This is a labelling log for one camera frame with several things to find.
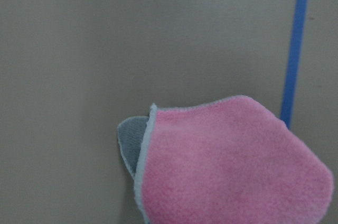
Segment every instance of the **pink cloth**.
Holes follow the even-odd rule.
[[[151,224],[315,224],[333,176],[270,111],[235,96],[157,110],[141,192]]]

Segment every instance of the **blue line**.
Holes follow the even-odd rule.
[[[296,2],[292,36],[290,42],[289,60],[287,65],[283,103],[281,106],[281,114],[280,114],[281,120],[285,122],[288,128],[290,128],[293,111],[298,65],[302,49],[306,5],[307,0],[297,0]]]

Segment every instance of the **fuzzy pink fabric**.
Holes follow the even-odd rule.
[[[314,224],[332,192],[327,167],[249,97],[156,113],[142,182],[151,224]]]

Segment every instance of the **microfiber cloth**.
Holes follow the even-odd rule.
[[[153,104],[118,139],[146,223],[315,224],[331,202],[331,171],[247,96]]]

